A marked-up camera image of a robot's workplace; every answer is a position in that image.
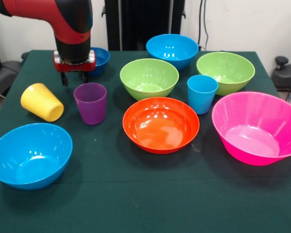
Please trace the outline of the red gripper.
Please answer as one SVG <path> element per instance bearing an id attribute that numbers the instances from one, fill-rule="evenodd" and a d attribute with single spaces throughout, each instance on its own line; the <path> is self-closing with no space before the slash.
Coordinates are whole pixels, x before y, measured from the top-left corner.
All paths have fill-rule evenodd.
<path id="1" fill-rule="evenodd" d="M 80 64 L 65 63 L 61 59 L 57 50 L 53 52 L 53 63 L 55 69 L 60 72 L 62 84 L 65 87 L 68 86 L 68 79 L 65 72 L 82 71 L 82 81 L 83 83 L 88 83 L 88 72 L 95 69 L 96 61 L 96 54 L 94 50 L 90 50 L 88 59 L 84 63 Z"/>

